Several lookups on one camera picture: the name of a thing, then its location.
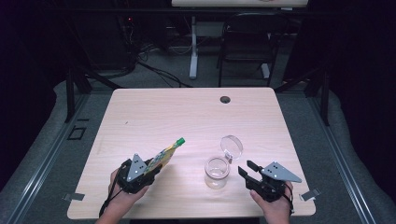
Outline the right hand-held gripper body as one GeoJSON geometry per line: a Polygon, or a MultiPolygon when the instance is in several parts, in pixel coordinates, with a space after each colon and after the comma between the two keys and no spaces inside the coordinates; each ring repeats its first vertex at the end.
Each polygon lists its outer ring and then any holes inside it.
{"type": "Polygon", "coordinates": [[[277,201],[284,195],[287,181],[302,182],[300,177],[276,161],[262,167],[262,170],[256,173],[259,173],[262,179],[251,177],[250,182],[246,181],[246,188],[255,190],[268,203],[277,201]]]}

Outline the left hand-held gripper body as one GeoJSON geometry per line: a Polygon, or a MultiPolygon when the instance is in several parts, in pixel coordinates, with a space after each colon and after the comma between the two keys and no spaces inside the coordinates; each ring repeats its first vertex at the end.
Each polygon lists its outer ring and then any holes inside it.
{"type": "Polygon", "coordinates": [[[131,159],[121,165],[117,174],[117,183],[120,188],[127,193],[136,194],[143,187],[151,185],[149,174],[144,174],[146,168],[145,162],[138,154],[134,154],[131,159]]]}

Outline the yellow pouch with green cap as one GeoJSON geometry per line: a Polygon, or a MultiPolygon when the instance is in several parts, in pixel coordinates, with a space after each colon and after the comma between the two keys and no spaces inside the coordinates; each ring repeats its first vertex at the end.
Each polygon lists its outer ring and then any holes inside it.
{"type": "Polygon", "coordinates": [[[185,143],[185,139],[181,137],[178,140],[176,140],[176,142],[172,146],[169,146],[163,149],[161,152],[159,152],[148,163],[147,168],[144,171],[144,174],[148,174],[149,172],[152,172],[159,165],[161,165],[161,167],[164,167],[171,160],[177,148],[182,146],[184,143],[185,143]]]}

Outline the clear glass jar with lid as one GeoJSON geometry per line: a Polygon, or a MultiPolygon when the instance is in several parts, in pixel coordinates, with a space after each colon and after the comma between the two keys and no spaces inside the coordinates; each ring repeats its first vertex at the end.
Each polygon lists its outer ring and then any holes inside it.
{"type": "Polygon", "coordinates": [[[205,183],[212,189],[221,189],[227,184],[231,164],[243,154],[243,144],[234,135],[226,135],[219,143],[221,156],[209,158],[205,163],[205,183]]]}

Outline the person's left hand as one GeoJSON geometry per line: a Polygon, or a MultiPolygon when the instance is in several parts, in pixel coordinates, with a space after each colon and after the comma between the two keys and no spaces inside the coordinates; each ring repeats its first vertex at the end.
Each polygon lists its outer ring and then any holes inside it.
{"type": "Polygon", "coordinates": [[[117,172],[117,170],[113,171],[110,176],[110,184],[108,186],[110,202],[103,213],[103,217],[122,218],[149,189],[149,186],[145,186],[136,194],[129,194],[123,191],[115,180],[117,172]]]}

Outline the person's right hand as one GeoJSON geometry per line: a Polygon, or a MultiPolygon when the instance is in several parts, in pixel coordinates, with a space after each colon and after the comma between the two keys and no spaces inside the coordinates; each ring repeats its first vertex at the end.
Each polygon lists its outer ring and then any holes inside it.
{"type": "Polygon", "coordinates": [[[293,185],[287,181],[285,193],[277,201],[268,203],[255,190],[249,192],[252,200],[261,208],[267,224],[290,224],[291,194],[293,185]]]}

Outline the grey tape strip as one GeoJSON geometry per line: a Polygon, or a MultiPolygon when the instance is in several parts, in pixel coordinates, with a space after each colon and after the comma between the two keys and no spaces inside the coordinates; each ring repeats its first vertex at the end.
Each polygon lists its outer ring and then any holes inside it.
{"type": "Polygon", "coordinates": [[[84,194],[81,194],[81,193],[66,193],[63,196],[63,199],[65,201],[69,201],[69,202],[82,201],[84,199],[84,194]]]}
{"type": "Polygon", "coordinates": [[[306,193],[300,194],[299,197],[302,201],[315,200],[319,196],[320,191],[318,189],[311,189],[306,193]]]}

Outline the white desk leg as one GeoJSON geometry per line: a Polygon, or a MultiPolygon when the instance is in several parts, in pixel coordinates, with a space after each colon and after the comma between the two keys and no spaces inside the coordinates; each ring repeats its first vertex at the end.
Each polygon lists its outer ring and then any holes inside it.
{"type": "Polygon", "coordinates": [[[198,67],[198,52],[197,52],[197,35],[196,35],[196,20],[191,18],[191,65],[190,65],[190,79],[197,78],[198,67]]]}

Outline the black folding chair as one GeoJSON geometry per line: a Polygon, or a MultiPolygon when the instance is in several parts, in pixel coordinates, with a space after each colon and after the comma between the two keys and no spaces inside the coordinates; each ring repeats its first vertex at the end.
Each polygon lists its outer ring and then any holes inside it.
{"type": "Polygon", "coordinates": [[[290,20],[280,13],[239,13],[232,15],[222,26],[217,68],[222,86],[224,63],[255,63],[262,70],[266,64],[270,85],[281,39],[290,20]]]}

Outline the dark equipment with red light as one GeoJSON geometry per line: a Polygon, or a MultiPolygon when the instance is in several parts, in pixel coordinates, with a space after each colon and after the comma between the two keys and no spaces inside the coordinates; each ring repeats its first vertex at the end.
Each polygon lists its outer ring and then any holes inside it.
{"type": "Polygon", "coordinates": [[[128,58],[127,70],[132,72],[135,69],[136,52],[134,46],[134,23],[131,17],[118,16],[117,17],[120,35],[126,48],[128,58]]]}

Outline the metal floor rail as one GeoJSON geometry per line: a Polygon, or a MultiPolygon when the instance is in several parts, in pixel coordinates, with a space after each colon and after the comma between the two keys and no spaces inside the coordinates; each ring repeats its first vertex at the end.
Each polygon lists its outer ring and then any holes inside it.
{"type": "Polygon", "coordinates": [[[76,114],[64,122],[63,100],[0,192],[0,224],[73,224],[67,216],[87,159],[93,119],[88,95],[77,99],[76,114]]]}
{"type": "Polygon", "coordinates": [[[360,186],[358,185],[355,177],[351,173],[345,155],[332,132],[332,127],[326,125],[320,115],[319,104],[317,100],[313,98],[308,98],[307,102],[310,104],[310,107],[313,110],[320,129],[324,132],[325,138],[330,146],[330,152],[337,167],[338,173],[344,182],[346,191],[349,195],[349,198],[354,204],[355,210],[360,217],[361,223],[377,224],[375,217],[373,216],[373,213],[362,194],[360,186]]]}

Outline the black frame stand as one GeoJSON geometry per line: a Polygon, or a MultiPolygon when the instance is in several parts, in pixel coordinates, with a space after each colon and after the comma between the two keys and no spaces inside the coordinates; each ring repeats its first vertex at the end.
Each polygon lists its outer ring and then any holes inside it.
{"type": "Polygon", "coordinates": [[[89,77],[99,81],[112,90],[120,89],[120,85],[100,76],[98,73],[88,69],[87,67],[77,66],[70,68],[65,80],[67,102],[67,115],[65,122],[69,122],[76,113],[75,88],[78,88],[82,94],[91,93],[92,86],[88,81],[89,77]]]}
{"type": "Polygon", "coordinates": [[[306,97],[314,97],[318,94],[318,90],[321,90],[319,115],[324,124],[329,126],[328,106],[330,96],[330,75],[325,68],[314,68],[306,74],[275,88],[275,92],[280,93],[286,91],[306,79],[309,79],[309,82],[304,89],[304,94],[306,97]]]}

